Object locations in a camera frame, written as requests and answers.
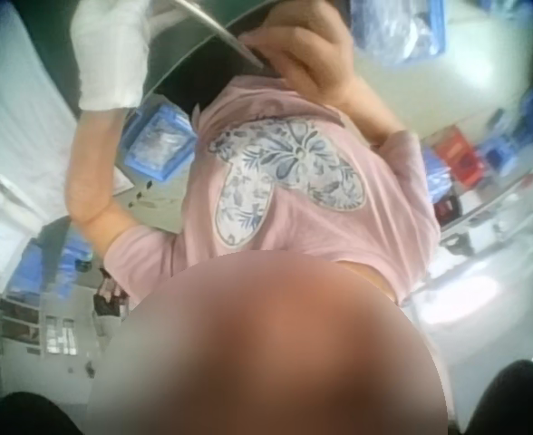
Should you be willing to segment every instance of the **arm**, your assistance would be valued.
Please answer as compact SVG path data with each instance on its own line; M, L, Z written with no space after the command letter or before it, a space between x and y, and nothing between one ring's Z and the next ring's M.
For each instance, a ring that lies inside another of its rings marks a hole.
M119 235L138 225L113 200L113 171L127 108L140 104L148 71L149 4L81 0L71 25L83 112L73 139L65 203L101 257Z
M113 240L138 222L113 199L113 169L127 111L85 111L75 138L65 202L73 223L105 256Z
M351 118L355 127L374 147L381 147L394 133L406 130L363 79L354 81L349 95L351 98L336 108Z

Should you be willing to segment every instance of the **blue plastic bag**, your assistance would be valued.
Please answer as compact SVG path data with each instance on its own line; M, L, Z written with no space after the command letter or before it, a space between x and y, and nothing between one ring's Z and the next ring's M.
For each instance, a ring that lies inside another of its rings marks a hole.
M422 156L426 168L430 200L432 204L436 204L451 189L450 168L430 147L423 147Z
M388 65L446 49L443 0L351 0L351 22L356 45Z

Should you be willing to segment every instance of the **blue package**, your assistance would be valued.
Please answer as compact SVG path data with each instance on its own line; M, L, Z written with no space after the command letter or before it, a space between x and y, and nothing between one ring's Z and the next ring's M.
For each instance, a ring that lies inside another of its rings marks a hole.
M124 163L166 181L192 161L196 140L188 117L176 106L163 103L130 145Z
M505 177L517 167L517 152L512 140L506 135L483 141L478 146L478 151L501 177Z
M422 148L422 157L426 168L430 200L432 204L436 204L451 189L450 168L430 147Z
M351 0L359 48L388 65L430 59L446 50L443 0Z

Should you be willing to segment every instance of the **hand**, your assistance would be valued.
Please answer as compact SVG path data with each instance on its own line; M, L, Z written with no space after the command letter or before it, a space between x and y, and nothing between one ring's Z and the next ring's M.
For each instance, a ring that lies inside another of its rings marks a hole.
M71 25L84 111L137 107L148 72L150 0L81 0Z
M342 109L359 81L354 41L339 12L325 0L277 5L261 27L239 37L259 50L297 92Z
M403 124L354 70L354 41L325 0L277 5L258 29L240 35L287 83L312 102L348 115L364 137L381 146Z

